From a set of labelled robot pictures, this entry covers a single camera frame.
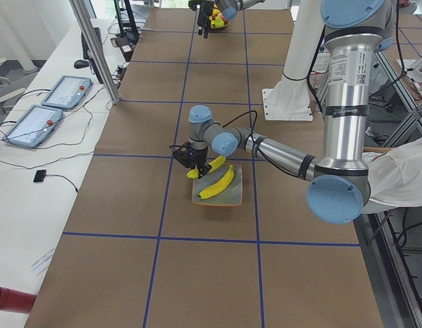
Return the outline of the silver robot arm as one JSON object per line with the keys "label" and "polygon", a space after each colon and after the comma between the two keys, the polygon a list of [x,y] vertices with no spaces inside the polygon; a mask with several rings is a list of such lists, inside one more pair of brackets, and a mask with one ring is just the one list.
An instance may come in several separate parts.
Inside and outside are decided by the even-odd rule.
{"label": "silver robot arm", "polygon": [[314,215],[328,223],[356,219],[369,201],[368,168],[362,160],[373,54],[393,41],[396,11],[391,1],[302,1],[281,80],[263,90],[267,120],[309,120],[307,83],[318,48],[330,54],[321,158],[297,151],[250,128],[226,128],[210,108],[189,112],[189,139],[174,152],[199,176],[210,172],[207,151],[229,156],[239,148],[288,175],[309,181]]}
{"label": "silver robot arm", "polygon": [[211,29],[221,29],[236,17],[237,13],[263,1],[188,1],[191,10],[198,10],[198,34],[207,39]]}

